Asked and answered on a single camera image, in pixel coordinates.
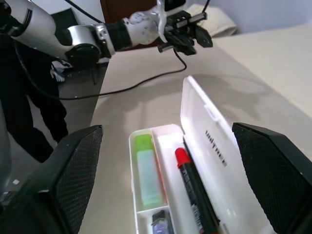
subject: white wall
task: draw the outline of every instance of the white wall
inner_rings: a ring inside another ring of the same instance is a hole
[[[206,0],[188,0],[204,4]],[[250,33],[312,22],[312,0],[211,0],[222,9],[239,32]]]
[[[78,23],[96,23],[80,11],[74,9],[64,0],[33,0],[33,2],[49,14],[72,8],[77,17]],[[72,2],[88,12],[90,15],[104,22],[100,0],[72,0]]]

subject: person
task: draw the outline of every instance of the person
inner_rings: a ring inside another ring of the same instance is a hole
[[[58,84],[51,71],[52,58],[22,44],[18,48],[33,81],[45,92],[58,97]],[[14,140],[42,163],[49,158],[53,148],[44,134],[34,127],[27,95],[40,109],[53,139],[60,142],[68,135],[65,107],[61,101],[41,95],[31,85],[15,53],[13,39],[0,35],[0,101],[6,127]]]

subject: beige table surface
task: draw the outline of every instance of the beige table surface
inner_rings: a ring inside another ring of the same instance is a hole
[[[128,137],[136,130],[180,124],[183,78],[193,75],[231,124],[242,121],[286,134],[309,158],[312,121],[287,98],[220,48],[198,48],[183,56],[188,69],[129,92],[99,98],[92,125],[104,137],[97,175],[80,234],[135,234]],[[159,73],[182,68],[172,51],[156,48],[117,53],[109,63],[102,92],[129,87]]]

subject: floor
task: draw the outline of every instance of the floor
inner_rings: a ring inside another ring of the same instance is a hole
[[[73,73],[64,83],[59,85],[60,97],[98,94],[102,87],[107,65],[108,63],[94,71],[96,85],[93,84],[89,71]],[[90,126],[97,99],[97,97],[94,97],[82,100],[63,101],[63,105],[67,110],[65,120],[67,122],[69,133]],[[49,130],[46,128],[40,115],[40,110],[32,103],[31,109],[34,126],[41,130],[51,146],[55,147],[56,142],[53,141]],[[9,137],[12,152],[12,173],[10,183],[7,186],[7,191],[18,190],[27,177],[40,165],[36,160],[28,155],[11,136]],[[16,185],[13,183],[15,180],[20,182]]]

